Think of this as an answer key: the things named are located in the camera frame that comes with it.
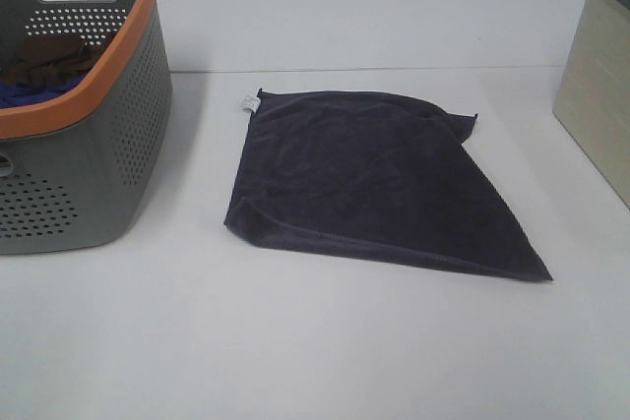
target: brown cloth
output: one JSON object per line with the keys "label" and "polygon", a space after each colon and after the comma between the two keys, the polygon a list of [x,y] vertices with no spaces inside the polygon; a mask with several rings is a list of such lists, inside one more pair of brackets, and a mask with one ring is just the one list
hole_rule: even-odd
{"label": "brown cloth", "polygon": [[84,76],[111,39],[113,35],[92,46],[76,33],[29,36],[18,46],[15,61],[0,74],[0,81],[10,86],[64,86]]}

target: laundry basket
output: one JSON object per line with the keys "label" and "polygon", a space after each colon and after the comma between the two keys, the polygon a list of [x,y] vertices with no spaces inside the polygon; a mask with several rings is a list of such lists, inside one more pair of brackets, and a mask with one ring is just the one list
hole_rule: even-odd
{"label": "laundry basket", "polygon": [[586,0],[553,111],[630,207],[630,0]]}
{"label": "laundry basket", "polygon": [[70,31],[117,33],[74,89],[0,109],[0,254],[120,236],[158,156],[171,82],[156,0],[0,0],[0,66],[25,36]]}

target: blue cloth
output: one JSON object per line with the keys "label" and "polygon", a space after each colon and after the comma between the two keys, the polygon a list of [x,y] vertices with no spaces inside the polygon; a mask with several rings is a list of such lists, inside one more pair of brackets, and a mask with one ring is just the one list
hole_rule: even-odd
{"label": "blue cloth", "polygon": [[63,86],[39,86],[34,87],[28,84],[17,83],[13,86],[0,81],[0,109],[21,107],[41,103],[58,97],[69,90],[75,88],[85,76],[73,79]]}

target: microfiber towel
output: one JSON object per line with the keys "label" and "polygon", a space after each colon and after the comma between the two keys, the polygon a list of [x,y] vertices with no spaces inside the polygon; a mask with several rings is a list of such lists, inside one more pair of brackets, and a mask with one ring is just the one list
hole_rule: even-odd
{"label": "microfiber towel", "polygon": [[476,116],[383,92],[259,91],[225,225],[266,248],[551,280],[462,147]]}

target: storage bin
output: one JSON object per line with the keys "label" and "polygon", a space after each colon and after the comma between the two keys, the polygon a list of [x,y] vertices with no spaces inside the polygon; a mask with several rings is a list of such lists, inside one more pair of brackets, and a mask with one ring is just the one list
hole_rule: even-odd
{"label": "storage bin", "polygon": [[630,0],[586,0],[553,111],[630,207]]}
{"label": "storage bin", "polygon": [[99,245],[129,226],[171,101],[156,1],[0,0],[3,67],[28,35],[117,31],[73,90],[0,110],[0,254]]}

